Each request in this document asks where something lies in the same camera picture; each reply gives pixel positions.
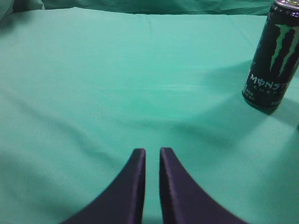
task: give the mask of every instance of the green cloth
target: green cloth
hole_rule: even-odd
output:
[[[13,0],[0,0],[0,22],[6,16],[12,13]]]
[[[266,17],[72,8],[0,25],[0,223],[56,224],[147,150],[144,224],[161,224],[160,147],[229,211],[298,223],[299,79],[266,115],[241,91]]]
[[[273,0],[43,0],[46,9],[81,7],[143,14],[266,15]]]

